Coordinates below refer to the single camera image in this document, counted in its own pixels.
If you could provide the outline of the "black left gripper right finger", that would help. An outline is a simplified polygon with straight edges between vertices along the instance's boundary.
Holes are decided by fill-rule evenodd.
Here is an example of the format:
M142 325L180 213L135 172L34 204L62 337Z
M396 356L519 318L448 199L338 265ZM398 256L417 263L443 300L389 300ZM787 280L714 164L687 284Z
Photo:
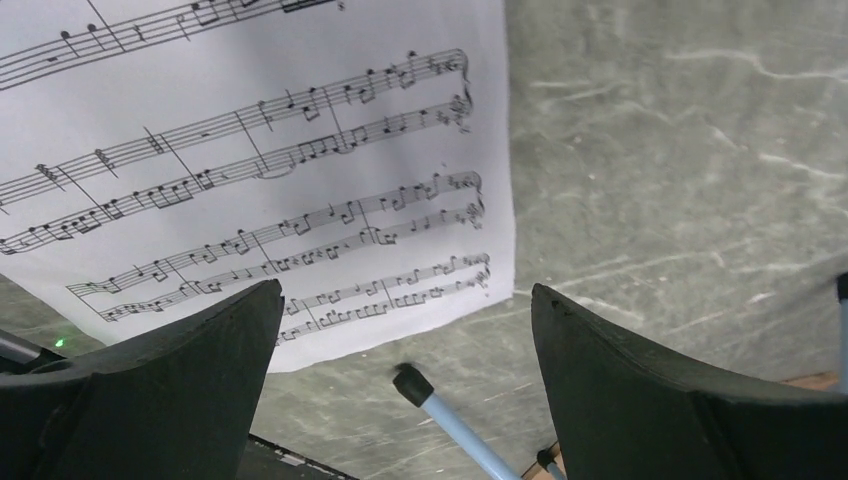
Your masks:
M552 288L532 332L571 479L843 479L847 398L678 353Z

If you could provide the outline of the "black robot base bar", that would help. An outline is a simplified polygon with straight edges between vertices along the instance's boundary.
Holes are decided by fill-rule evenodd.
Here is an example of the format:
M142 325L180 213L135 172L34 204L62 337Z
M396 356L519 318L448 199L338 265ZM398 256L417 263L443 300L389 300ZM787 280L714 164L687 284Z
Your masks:
M236 474L238 480L356 480L328 465L250 433Z

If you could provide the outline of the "sheet music page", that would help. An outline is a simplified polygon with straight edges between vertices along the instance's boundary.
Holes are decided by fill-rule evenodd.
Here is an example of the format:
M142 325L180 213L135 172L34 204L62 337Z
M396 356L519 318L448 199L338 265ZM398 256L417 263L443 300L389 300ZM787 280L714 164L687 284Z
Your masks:
M290 372L509 299L502 1L5 1L1 272L117 343L264 280Z

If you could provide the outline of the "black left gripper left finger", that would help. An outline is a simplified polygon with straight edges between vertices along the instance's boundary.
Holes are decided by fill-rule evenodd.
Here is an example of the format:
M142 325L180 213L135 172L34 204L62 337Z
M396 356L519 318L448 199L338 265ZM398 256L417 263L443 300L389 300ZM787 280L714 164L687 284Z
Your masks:
M1 374L5 479L233 479L284 298L259 282L106 348Z

